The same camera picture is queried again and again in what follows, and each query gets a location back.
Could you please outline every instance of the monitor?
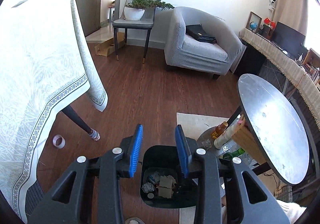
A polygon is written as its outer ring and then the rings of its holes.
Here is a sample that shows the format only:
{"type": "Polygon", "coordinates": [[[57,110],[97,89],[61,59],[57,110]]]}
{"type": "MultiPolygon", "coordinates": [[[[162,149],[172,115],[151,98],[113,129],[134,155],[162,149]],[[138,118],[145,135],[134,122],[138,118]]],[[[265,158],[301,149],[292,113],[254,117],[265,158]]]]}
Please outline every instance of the monitor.
{"type": "Polygon", "coordinates": [[[303,46],[305,38],[306,36],[300,32],[278,22],[275,31],[272,34],[271,41],[283,50],[286,50],[291,58],[298,59],[302,53],[303,57],[306,55],[303,46]]]}

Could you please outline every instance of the white flower pot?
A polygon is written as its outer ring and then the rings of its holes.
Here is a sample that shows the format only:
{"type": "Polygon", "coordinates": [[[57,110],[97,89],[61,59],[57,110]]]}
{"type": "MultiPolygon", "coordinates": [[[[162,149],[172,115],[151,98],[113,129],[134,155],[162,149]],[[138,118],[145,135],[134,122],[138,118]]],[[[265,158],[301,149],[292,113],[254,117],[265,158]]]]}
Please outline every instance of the white flower pot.
{"type": "Polygon", "coordinates": [[[124,16],[126,20],[134,20],[139,21],[145,10],[142,9],[135,9],[130,7],[124,7],[124,16]]]}

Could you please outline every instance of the wooden floor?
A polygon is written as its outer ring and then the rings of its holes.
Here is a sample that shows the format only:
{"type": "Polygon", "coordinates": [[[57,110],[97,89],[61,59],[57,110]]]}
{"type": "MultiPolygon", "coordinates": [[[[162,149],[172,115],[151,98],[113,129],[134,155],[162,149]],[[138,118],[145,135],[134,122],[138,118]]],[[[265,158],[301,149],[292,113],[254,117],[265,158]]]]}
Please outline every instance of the wooden floor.
{"type": "MultiPolygon", "coordinates": [[[[79,116],[101,136],[100,141],[88,135],[64,114],[59,113],[50,131],[40,157],[37,176],[47,192],[63,171],[78,156],[94,158],[120,144],[131,136],[137,123],[143,124],[144,136],[140,153],[153,145],[175,145],[176,113],[191,113],[230,117],[238,107],[237,77],[230,72],[217,81],[212,74],[177,68],[166,70],[164,52],[149,49],[146,63],[142,64],[143,48],[128,46],[109,57],[94,53],[93,61],[108,94],[108,105],[99,112],[86,95],[71,106],[79,116]],[[54,135],[66,140],[63,149],[52,145],[54,135]]],[[[122,179],[121,193],[124,218],[139,217],[146,224],[178,224],[178,210],[151,208],[140,198],[141,166],[133,179],[122,179]]]]}

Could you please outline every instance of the picture frame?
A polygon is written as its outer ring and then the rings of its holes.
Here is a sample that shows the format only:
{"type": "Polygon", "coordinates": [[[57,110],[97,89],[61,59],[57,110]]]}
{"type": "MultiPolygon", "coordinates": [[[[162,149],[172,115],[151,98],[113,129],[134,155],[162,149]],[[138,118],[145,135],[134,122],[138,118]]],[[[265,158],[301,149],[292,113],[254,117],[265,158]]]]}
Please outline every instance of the picture frame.
{"type": "Polygon", "coordinates": [[[246,29],[252,31],[253,33],[257,33],[258,30],[259,30],[259,27],[261,25],[261,21],[262,21],[262,18],[259,17],[257,14],[255,14],[254,12],[250,12],[250,15],[249,15],[249,19],[247,21],[247,26],[245,27],[246,29]],[[257,24],[257,28],[255,30],[253,30],[251,27],[250,27],[250,23],[251,22],[255,22],[257,24]]]}

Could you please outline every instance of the trash can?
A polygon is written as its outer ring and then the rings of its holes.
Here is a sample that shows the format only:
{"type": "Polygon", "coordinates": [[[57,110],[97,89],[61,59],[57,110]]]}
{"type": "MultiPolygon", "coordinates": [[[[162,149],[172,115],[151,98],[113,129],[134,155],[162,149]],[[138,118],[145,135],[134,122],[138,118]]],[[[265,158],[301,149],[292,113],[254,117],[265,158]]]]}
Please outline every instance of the trash can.
{"type": "Polygon", "coordinates": [[[152,146],[144,154],[141,172],[140,196],[142,200],[151,207],[178,209],[196,206],[197,185],[192,179],[185,179],[181,172],[177,147],[175,146],[152,146]],[[154,172],[160,175],[171,175],[175,178],[176,184],[172,189],[170,199],[155,195],[148,198],[141,187],[147,183],[147,177],[154,172]]]}

